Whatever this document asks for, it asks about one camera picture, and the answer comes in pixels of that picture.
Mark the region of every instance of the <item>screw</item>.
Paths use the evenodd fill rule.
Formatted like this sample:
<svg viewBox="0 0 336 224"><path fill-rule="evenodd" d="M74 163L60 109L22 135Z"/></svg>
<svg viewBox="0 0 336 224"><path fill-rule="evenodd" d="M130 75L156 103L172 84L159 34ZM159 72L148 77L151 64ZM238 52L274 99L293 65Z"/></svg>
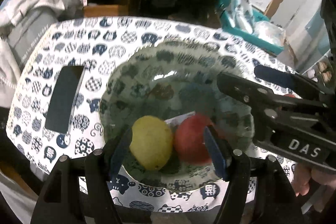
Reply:
<svg viewBox="0 0 336 224"><path fill-rule="evenodd" d="M233 150L233 154L235 154L236 156L241 156L243 154L243 152L239 149L235 149L235 150Z"/></svg>
<svg viewBox="0 0 336 224"><path fill-rule="evenodd" d="M276 162L277 158L274 157L273 155L269 155L268 160L270 160L271 162Z"/></svg>
<svg viewBox="0 0 336 224"><path fill-rule="evenodd" d="M264 112L268 117L271 117L273 119L278 117L278 114L274 109L267 108L267 109L264 110Z"/></svg>
<svg viewBox="0 0 336 224"><path fill-rule="evenodd" d="M99 156L101 153L103 153L103 150L101 150L101 149L96 149L96 150L93 151L93 154L95 156Z"/></svg>
<svg viewBox="0 0 336 224"><path fill-rule="evenodd" d="M267 90L264 90L264 89L261 89L261 88L258 88L257 91L263 93L263 94L267 94Z"/></svg>
<svg viewBox="0 0 336 224"><path fill-rule="evenodd" d="M62 155L62 156L59 157L59 161L66 161L67 158L68 158L67 155Z"/></svg>

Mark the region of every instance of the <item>yellow lemon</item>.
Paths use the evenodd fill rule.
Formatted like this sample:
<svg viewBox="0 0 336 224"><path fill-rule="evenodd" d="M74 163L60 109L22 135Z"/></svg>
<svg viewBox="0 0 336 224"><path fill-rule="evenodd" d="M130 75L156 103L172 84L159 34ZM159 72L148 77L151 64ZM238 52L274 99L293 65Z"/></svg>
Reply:
<svg viewBox="0 0 336 224"><path fill-rule="evenodd" d="M154 116L143 116L132 126L130 150L146 170L160 170L173 149L173 133L169 126Z"/></svg>

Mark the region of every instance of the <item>cat-print tablecloth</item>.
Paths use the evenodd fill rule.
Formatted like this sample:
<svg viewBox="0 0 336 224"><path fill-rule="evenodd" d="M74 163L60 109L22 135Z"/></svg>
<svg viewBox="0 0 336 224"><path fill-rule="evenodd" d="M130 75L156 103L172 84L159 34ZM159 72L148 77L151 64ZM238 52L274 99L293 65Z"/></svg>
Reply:
<svg viewBox="0 0 336 224"><path fill-rule="evenodd" d="M7 122L7 135L30 161L49 173L61 155L86 156L104 146L98 107L110 73L139 47L156 46L165 39L207 43L224 55L222 63L236 67L243 77L273 89L276 94L291 91L255 77L262 64L281 71L292 69L240 37L174 21L135 17L102 17L53 24L43 35L24 68L16 88ZM63 66L84 65L85 73L73 105L71 130L67 135L47 130L46 115L55 83ZM252 147L258 157L267 151ZM288 179L295 163L277 156ZM87 193L85 178L80 190ZM123 168L115 181L108 182L115 204L159 212L205 211L221 204L228 183L208 182L183 193L188 181L176 181L176 191L147 187L133 180ZM247 202L254 199L256 180L251 178Z"/></svg>

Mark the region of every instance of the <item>human hand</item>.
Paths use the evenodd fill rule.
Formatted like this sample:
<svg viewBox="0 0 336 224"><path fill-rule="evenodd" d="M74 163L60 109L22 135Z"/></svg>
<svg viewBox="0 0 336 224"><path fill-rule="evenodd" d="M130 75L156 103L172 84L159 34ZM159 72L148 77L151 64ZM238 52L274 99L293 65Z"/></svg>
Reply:
<svg viewBox="0 0 336 224"><path fill-rule="evenodd" d="M315 210L321 212L336 189L336 175L330 175L315 168L311 169L303 164L297 164L292 182L296 196L299 194L306 195L309 192L309 180L311 178L317 183L327 186L322 197L314 203Z"/></svg>

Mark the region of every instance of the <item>smartphone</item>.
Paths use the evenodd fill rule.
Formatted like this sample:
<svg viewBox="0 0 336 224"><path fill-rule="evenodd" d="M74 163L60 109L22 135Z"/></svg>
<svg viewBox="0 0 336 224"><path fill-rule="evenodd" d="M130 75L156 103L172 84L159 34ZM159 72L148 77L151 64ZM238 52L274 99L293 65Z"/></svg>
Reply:
<svg viewBox="0 0 336 224"><path fill-rule="evenodd" d="M84 76L84 66L65 66L59 73L51 96L45 128L67 134L71 129L76 98Z"/></svg>

